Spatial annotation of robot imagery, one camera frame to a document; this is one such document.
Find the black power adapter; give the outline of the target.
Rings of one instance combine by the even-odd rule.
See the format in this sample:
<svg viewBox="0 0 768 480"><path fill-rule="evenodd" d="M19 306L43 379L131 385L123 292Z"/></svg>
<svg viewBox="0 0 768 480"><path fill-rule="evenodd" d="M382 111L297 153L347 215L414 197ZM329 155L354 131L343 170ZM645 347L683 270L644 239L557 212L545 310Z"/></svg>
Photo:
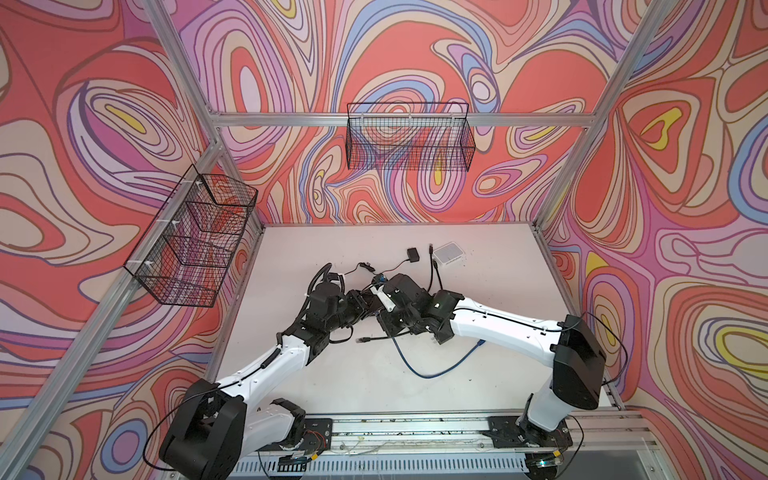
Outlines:
<svg viewBox="0 0 768 480"><path fill-rule="evenodd" d="M384 270L377 270L369 262L358 262L352 270L345 272L344 275L345 276L351 275L352 273L358 270L364 270L373 275L386 275L390 272L394 272L398 270L400 267L404 266L407 263L418 263L420 261L420 258L421 256L418 252L418 249L416 247L410 247L406 250L406 258L391 268L386 268Z"/></svg>

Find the black network switch box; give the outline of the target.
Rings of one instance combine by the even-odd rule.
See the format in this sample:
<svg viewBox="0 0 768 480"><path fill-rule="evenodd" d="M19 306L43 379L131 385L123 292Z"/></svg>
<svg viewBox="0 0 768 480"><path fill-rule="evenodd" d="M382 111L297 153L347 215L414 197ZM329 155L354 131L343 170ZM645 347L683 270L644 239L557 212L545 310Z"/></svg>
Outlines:
<svg viewBox="0 0 768 480"><path fill-rule="evenodd" d="M360 292L360 295L364 305L364 313L367 316L375 316L379 312L387 310L387 306L379 298L375 288L366 288Z"/></svg>

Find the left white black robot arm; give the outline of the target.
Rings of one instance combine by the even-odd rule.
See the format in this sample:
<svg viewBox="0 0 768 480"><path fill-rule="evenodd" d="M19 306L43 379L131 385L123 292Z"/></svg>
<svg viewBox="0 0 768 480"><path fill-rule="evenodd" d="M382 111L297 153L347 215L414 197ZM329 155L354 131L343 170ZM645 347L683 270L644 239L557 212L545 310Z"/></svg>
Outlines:
<svg viewBox="0 0 768 480"><path fill-rule="evenodd" d="M284 398L262 402L331 345L334 331L370 316L374 299L370 286L349 290L343 275L324 265L271 350L215 382L193 383L167 414L171 424L158 452L163 469L188 479L225 479L243 456L268 446L305 456L325 449L326 440L307 430L304 409Z"/></svg>

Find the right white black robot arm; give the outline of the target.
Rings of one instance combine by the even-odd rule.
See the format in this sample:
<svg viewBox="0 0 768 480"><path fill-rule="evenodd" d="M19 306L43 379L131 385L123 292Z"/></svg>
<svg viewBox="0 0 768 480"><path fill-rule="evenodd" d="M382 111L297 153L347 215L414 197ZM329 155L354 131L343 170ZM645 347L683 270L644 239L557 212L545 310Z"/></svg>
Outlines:
<svg viewBox="0 0 768 480"><path fill-rule="evenodd" d="M456 336L472 338L551 369L511 426L500 434L486 433L498 448L565 447L572 443L565 432L566 417L598 408L606 354L581 317L568 314L554 321L521 316L445 289L432 294L404 274L376 280L370 291L371 310L389 338L403 332L430 334L440 345Z"/></svg>

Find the small white network switch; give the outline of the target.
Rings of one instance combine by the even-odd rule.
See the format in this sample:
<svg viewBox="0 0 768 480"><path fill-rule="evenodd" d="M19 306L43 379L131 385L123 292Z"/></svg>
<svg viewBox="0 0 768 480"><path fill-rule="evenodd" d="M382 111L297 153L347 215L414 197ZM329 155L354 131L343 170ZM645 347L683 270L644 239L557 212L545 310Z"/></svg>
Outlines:
<svg viewBox="0 0 768 480"><path fill-rule="evenodd" d="M456 242L448 242L433 250L433 257L441 267L462 262L465 256L464 250Z"/></svg>

